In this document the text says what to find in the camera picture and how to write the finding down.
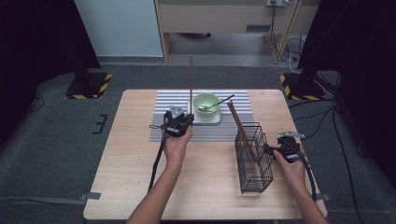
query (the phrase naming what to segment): tripod base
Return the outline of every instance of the tripod base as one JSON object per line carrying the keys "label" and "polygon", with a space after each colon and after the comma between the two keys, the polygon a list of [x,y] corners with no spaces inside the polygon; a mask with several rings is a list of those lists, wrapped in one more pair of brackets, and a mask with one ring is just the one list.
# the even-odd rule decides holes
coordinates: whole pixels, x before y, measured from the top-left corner
{"label": "tripod base", "polygon": [[323,100],[325,98],[322,88],[316,82],[312,82],[306,89],[300,88],[299,76],[295,73],[286,73],[280,76],[288,100]]}
{"label": "tripod base", "polygon": [[101,98],[105,93],[107,84],[112,75],[107,73],[90,73],[92,80],[90,85],[81,84],[75,77],[66,92],[66,99],[90,99]]}

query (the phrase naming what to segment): gray carpet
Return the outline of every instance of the gray carpet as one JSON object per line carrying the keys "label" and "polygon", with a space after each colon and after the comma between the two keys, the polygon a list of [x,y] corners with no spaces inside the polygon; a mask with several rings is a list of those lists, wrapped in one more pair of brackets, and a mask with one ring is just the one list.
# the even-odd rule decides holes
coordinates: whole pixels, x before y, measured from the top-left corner
{"label": "gray carpet", "polygon": [[[101,99],[64,99],[72,74],[58,76],[39,86],[37,97],[42,100],[32,103],[34,112],[26,115],[0,155],[0,197],[77,200],[81,193],[91,190],[123,91],[187,89],[190,85],[187,66],[104,65],[103,70],[113,77]],[[279,76],[285,72],[289,69],[195,67],[194,88],[283,90]],[[289,105],[297,103],[300,102],[288,101]],[[297,119],[324,113],[334,104],[332,101],[309,103],[295,106],[290,112]],[[103,114],[108,114],[108,119],[102,134],[92,134],[100,129],[96,122],[103,120],[100,116]],[[331,223],[359,223],[332,112],[320,123],[321,118],[322,115],[297,119],[295,123],[305,135],[311,135],[319,127],[303,143],[320,191],[332,197],[326,202],[328,219]],[[374,161],[360,156],[343,118],[338,113],[334,118],[349,161],[362,220],[396,223],[396,190]],[[83,223],[83,209],[83,205],[70,204],[0,203],[0,223]]]}

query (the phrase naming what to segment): human hand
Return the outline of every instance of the human hand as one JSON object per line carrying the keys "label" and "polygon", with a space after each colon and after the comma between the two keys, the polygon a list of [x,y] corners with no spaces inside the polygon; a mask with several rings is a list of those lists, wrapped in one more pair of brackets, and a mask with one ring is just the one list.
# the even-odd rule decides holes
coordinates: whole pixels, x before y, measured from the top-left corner
{"label": "human hand", "polygon": [[186,133],[181,137],[169,136],[166,139],[163,152],[166,157],[167,166],[181,166],[186,155],[187,143],[192,137],[192,127],[190,126]]}
{"label": "human hand", "polygon": [[[303,146],[300,144],[300,151],[305,154],[305,150]],[[306,189],[305,185],[305,166],[301,159],[294,161],[293,163],[288,163],[278,152],[274,150],[274,156],[276,160],[279,162],[283,175],[286,178],[289,186],[293,191]]]}

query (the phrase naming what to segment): striped mat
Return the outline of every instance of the striped mat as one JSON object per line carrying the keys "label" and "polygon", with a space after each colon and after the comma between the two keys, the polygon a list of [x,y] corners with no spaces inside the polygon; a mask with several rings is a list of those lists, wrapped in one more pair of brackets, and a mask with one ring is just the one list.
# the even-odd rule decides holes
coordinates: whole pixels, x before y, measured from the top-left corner
{"label": "striped mat", "polygon": [[[195,97],[201,92],[212,92],[216,94],[220,100],[235,94],[230,100],[233,100],[233,106],[241,122],[254,121],[250,101],[248,99],[248,91],[194,90],[192,97]],[[158,126],[163,124],[163,114],[169,110],[170,105],[181,106],[188,109],[189,100],[190,91],[188,90],[158,91],[152,124]],[[227,102],[228,101],[221,104],[221,120],[219,122],[215,124],[193,123],[191,142],[233,142],[235,140],[238,128],[227,106]],[[161,129],[151,129],[149,141],[161,142]]]}

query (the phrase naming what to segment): spoon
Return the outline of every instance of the spoon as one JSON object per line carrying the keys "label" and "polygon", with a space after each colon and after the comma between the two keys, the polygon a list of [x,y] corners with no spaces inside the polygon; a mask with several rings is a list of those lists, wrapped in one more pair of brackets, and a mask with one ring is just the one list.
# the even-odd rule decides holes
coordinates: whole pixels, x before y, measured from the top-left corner
{"label": "spoon", "polygon": [[[231,95],[231,96],[229,96],[229,97],[227,97],[226,99],[224,99],[224,100],[218,102],[218,103],[215,104],[215,105],[219,105],[219,104],[223,103],[224,101],[229,100],[229,99],[232,98],[233,96],[234,96],[234,94]],[[204,105],[202,105],[202,106],[198,107],[198,110],[199,110],[199,111],[202,111],[202,112],[206,112],[210,107],[213,107],[213,106],[215,106],[215,105],[212,105],[212,106],[204,106]]]}

